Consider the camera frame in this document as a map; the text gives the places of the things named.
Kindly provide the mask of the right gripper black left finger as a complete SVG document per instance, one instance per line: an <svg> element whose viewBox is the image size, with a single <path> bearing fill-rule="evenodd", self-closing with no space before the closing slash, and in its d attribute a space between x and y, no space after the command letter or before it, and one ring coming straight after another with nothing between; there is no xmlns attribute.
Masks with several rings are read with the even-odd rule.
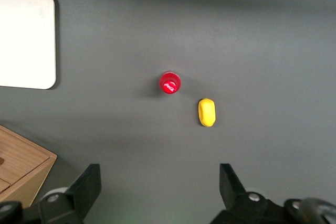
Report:
<svg viewBox="0 0 336 224"><path fill-rule="evenodd" d="M54 189L39 201L41 223L83 223L100 193L100 165L90 164L69 187Z"/></svg>

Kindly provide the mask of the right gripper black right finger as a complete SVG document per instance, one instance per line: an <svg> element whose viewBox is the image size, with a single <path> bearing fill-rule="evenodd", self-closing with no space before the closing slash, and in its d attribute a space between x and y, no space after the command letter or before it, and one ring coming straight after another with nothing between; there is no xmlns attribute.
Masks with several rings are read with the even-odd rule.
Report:
<svg viewBox="0 0 336 224"><path fill-rule="evenodd" d="M219 191L225 206L220 223L286 223L283 208L246 191L230 164L220 164Z"/></svg>

